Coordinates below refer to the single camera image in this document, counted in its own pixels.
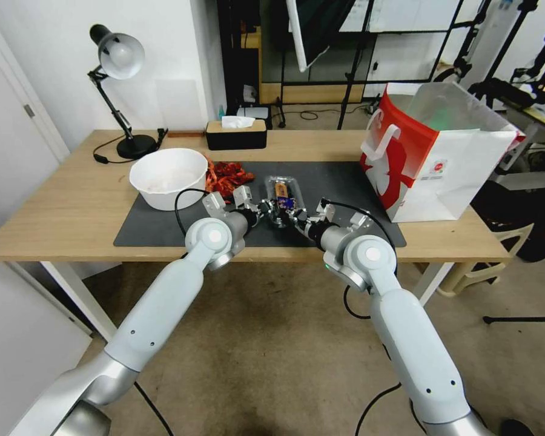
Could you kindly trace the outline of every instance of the shopping bag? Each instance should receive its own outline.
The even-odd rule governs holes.
[[[455,220],[524,135],[454,83],[388,84],[360,163],[393,222]]]

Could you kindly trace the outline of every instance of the white bowl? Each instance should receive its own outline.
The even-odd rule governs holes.
[[[166,148],[137,161],[129,172],[129,182],[154,209],[172,211],[176,196],[186,188],[205,189],[208,161],[196,150]],[[184,209],[202,198],[202,193],[183,193],[177,204]]]

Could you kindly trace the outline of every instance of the door hinge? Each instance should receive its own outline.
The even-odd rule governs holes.
[[[29,117],[33,118],[35,116],[35,112],[32,110],[32,107],[30,105],[24,105],[22,106]]]

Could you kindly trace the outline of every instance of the door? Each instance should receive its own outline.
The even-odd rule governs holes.
[[[1,55],[0,226],[59,165],[48,144],[52,132],[41,130],[42,108],[31,104],[26,112],[24,104],[32,98],[21,100],[22,87],[15,88],[13,71],[5,73],[12,65]],[[0,263],[0,436],[60,373],[76,366],[90,343],[37,291],[37,283],[13,268]]]
[[[58,165],[0,67],[0,226]]]

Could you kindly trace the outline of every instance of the black desk mat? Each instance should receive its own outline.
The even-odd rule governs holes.
[[[256,180],[248,185],[255,202],[266,197],[264,186],[266,176],[292,176],[299,183],[305,206],[310,214],[315,213],[322,196],[348,203],[368,210],[380,220],[397,247],[406,245],[400,228],[389,220],[359,162],[243,162],[242,166],[256,176]],[[353,211],[337,206],[333,221],[341,226],[348,226],[353,214]],[[207,216],[201,201],[180,210],[180,217],[186,228],[194,221]],[[372,229],[376,235],[384,237],[377,225]],[[245,240],[246,246],[314,246],[295,229],[273,229],[266,220],[253,228]],[[153,209],[141,195],[138,195],[115,238],[114,245],[184,246],[184,238],[173,212]]]

